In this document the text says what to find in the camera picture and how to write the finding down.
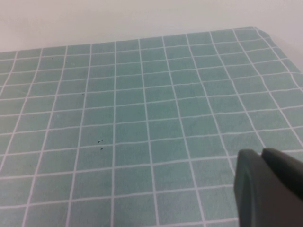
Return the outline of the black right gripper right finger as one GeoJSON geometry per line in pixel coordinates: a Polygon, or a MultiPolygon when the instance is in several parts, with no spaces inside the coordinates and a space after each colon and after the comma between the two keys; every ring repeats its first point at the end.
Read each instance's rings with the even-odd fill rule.
{"type": "Polygon", "coordinates": [[[303,200],[303,163],[274,148],[264,148],[261,157],[282,184],[303,200]]]}

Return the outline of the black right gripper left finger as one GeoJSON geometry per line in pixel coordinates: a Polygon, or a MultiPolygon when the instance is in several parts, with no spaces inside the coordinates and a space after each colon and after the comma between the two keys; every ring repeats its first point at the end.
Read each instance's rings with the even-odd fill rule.
{"type": "Polygon", "coordinates": [[[303,225],[303,200],[282,184],[254,150],[238,153],[234,195],[241,227],[303,225]]]}

